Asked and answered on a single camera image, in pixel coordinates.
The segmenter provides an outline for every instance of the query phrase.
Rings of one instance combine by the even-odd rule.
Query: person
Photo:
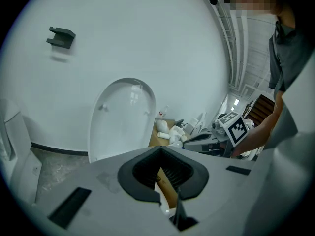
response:
[[[292,3],[294,0],[227,1],[240,4],[242,9],[257,10],[277,17],[275,32],[269,40],[271,73],[269,87],[274,89],[274,110],[258,127],[250,130],[247,137],[234,148],[234,157],[261,146],[265,146],[264,149],[275,148],[279,142],[297,133],[296,125],[282,100],[282,95],[302,71],[312,54],[314,43],[311,35],[306,34],[310,22],[305,20],[304,14],[299,14],[301,6],[298,4],[294,7]]]

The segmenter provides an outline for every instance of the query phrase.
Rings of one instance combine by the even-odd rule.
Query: plastic part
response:
[[[7,137],[11,154],[2,161],[2,176],[11,192],[28,204],[35,202],[41,162],[30,151],[31,140],[23,116],[16,104],[0,100],[0,112],[4,116],[1,133]]]
[[[186,140],[187,140],[187,136],[183,135],[183,136],[181,137],[181,142],[183,143],[183,142],[186,141]]]
[[[172,135],[171,135],[172,131],[177,132],[180,136],[185,135],[185,132],[183,131],[183,129],[180,128],[180,127],[178,127],[178,126],[173,126],[173,127],[170,129],[170,131],[169,131],[169,135],[170,135],[170,136],[172,136]]]
[[[166,105],[162,110],[160,110],[160,112],[158,113],[158,117],[164,118],[166,116],[168,108],[169,108],[169,106]]]
[[[170,146],[177,147],[177,148],[182,148],[183,147],[183,143],[182,143],[182,141],[177,141],[177,142],[171,143]]]
[[[190,122],[189,122],[189,124],[191,125],[191,126],[193,126],[194,128],[197,126],[197,124],[199,123],[199,120],[198,119],[196,119],[196,118],[191,118],[190,119]]]
[[[11,157],[11,145],[6,133],[4,118],[0,108],[0,160],[9,161]]]
[[[158,132],[168,134],[169,128],[167,126],[167,122],[164,120],[157,120],[157,130],[158,130]]]
[[[158,186],[157,182],[154,185],[154,191],[159,193],[160,196],[160,208],[162,210],[162,212],[164,213],[164,215],[169,217],[169,205],[167,202],[167,199],[164,195],[164,193],[162,192],[161,188]]]
[[[54,39],[48,38],[46,40],[47,43],[53,46],[70,49],[75,38],[75,34],[72,31],[62,28],[53,28],[52,26],[49,27],[49,30],[55,33],[55,36]]]
[[[181,139],[181,136],[180,136],[179,134],[172,134],[172,135],[170,136],[169,143],[170,143],[170,144],[176,143],[176,142],[178,142],[180,139]]]
[[[169,139],[170,138],[169,134],[165,134],[165,133],[162,133],[162,132],[158,132],[157,137],[164,138],[164,139]]]
[[[184,127],[185,131],[188,133],[188,134],[191,134],[193,129],[194,129],[194,126],[192,126],[190,123],[188,123],[185,127]]]
[[[202,125],[203,125],[203,123],[202,123],[202,122],[199,122],[199,123],[195,126],[195,128],[193,129],[191,135],[194,136],[194,135],[196,135],[196,134],[199,134],[200,131],[201,131],[201,129],[202,129]]]
[[[197,197],[209,179],[208,170],[202,164],[170,147],[155,146],[124,163],[118,171],[118,182],[134,199],[159,203],[154,186],[161,167],[175,191],[181,188],[183,200]]]

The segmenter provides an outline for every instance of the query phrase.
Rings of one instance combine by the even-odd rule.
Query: plastic bottle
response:
[[[169,106],[166,105],[163,109],[161,109],[160,112],[158,113],[158,117],[163,119],[166,116],[168,108]]]

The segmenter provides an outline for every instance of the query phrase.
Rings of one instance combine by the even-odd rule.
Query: gray floor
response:
[[[41,161],[42,168],[38,180],[36,201],[63,182],[74,170],[89,163],[87,156],[64,155],[31,148]]]

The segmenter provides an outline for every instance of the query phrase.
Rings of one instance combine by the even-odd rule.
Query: white ceiling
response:
[[[254,100],[260,93],[272,99],[273,90],[268,88],[269,39],[275,30],[275,16],[253,11],[231,11],[224,0],[218,0],[212,8],[218,15],[230,59],[230,97],[227,105],[233,106],[237,98],[240,102],[234,106],[235,111],[242,112],[248,101]]]

